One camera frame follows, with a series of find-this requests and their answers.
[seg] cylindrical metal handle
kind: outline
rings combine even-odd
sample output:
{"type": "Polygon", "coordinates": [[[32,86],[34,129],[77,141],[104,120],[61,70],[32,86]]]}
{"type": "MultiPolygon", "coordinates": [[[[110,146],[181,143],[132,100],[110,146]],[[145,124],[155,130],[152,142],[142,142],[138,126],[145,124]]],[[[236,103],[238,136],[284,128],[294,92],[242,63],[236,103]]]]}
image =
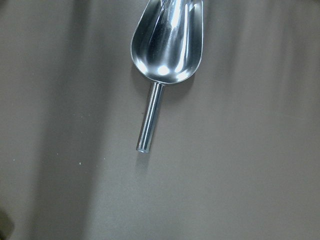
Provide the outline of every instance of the cylindrical metal handle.
{"type": "Polygon", "coordinates": [[[151,145],[152,135],[157,123],[161,99],[164,94],[165,85],[153,82],[149,92],[149,103],[146,108],[140,136],[136,150],[141,153],[148,153],[151,145]]]}

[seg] metal scoop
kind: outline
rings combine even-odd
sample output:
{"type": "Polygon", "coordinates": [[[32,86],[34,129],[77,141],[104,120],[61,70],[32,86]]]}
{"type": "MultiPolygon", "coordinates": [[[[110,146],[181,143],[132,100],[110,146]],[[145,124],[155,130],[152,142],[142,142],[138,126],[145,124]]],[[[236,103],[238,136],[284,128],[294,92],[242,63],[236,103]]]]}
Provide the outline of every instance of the metal scoop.
{"type": "Polygon", "coordinates": [[[131,41],[134,65],[151,80],[139,152],[149,152],[165,86],[191,77],[202,49],[202,0],[149,0],[131,41]]]}

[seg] scoop handle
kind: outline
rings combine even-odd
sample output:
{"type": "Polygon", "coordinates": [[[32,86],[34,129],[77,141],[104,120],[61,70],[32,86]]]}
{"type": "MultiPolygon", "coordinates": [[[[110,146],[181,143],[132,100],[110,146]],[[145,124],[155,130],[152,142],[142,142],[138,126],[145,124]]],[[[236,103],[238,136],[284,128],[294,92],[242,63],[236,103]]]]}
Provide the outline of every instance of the scoop handle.
{"type": "Polygon", "coordinates": [[[149,90],[148,106],[146,108],[139,140],[136,150],[141,153],[148,153],[150,150],[152,135],[157,124],[157,118],[161,105],[162,96],[164,94],[165,85],[158,82],[152,82],[149,90]]]}

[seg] stainless steel scoop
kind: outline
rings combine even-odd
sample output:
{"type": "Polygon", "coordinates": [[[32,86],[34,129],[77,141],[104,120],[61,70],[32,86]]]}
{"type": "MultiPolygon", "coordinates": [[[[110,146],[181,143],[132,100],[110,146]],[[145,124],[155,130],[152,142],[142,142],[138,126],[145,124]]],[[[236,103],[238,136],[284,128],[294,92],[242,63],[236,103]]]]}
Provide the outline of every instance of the stainless steel scoop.
{"type": "Polygon", "coordinates": [[[131,57],[152,85],[136,149],[148,153],[166,85],[197,70],[203,49],[202,0],[149,0],[131,41],[131,57]]]}

